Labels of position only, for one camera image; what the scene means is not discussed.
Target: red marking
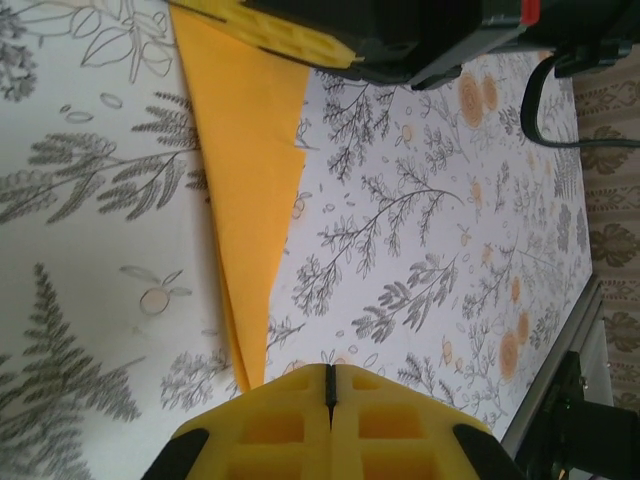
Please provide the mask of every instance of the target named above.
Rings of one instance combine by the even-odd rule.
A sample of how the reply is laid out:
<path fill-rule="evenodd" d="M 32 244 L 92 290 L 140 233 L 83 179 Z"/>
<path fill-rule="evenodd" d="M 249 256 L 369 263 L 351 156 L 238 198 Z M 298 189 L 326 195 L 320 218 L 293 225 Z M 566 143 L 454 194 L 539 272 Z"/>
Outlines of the red marking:
<path fill-rule="evenodd" d="M 540 0 L 522 0 L 523 25 L 530 27 L 540 21 Z"/>

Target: beige patterned fabric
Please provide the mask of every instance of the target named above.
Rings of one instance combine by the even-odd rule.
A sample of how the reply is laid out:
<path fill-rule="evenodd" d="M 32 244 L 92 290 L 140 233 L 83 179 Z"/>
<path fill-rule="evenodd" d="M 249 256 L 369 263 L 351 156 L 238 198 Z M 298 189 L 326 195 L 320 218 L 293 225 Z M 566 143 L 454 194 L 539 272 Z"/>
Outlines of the beige patterned fabric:
<path fill-rule="evenodd" d="M 574 88 L 581 137 L 640 138 L 640 48 Z M 614 400 L 640 411 L 640 150 L 584 149 L 582 165 Z"/>

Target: botanical print paper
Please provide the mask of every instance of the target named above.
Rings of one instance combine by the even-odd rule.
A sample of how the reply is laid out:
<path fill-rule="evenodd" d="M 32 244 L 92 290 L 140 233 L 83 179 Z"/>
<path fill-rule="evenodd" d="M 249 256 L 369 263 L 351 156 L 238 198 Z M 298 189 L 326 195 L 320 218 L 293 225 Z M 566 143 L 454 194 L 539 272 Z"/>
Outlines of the botanical print paper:
<path fill-rule="evenodd" d="M 267 380 L 354 363 L 504 433 L 591 268 L 575 152 L 519 129 L 537 61 L 422 93 L 312 74 Z M 3 0 L 0 94 L 0 477 L 140 478 L 238 394 L 166 4 Z M 575 133 L 567 83 L 541 122 Z"/>

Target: yellow paper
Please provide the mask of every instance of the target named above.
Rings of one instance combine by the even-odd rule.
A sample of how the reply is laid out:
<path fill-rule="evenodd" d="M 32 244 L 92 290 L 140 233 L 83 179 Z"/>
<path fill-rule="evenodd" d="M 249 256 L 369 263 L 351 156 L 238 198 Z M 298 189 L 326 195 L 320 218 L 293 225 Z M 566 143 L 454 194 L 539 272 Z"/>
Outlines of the yellow paper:
<path fill-rule="evenodd" d="M 269 296 L 304 166 L 293 146 L 309 69 L 171 8 L 202 145 L 236 380 L 262 385 Z"/>

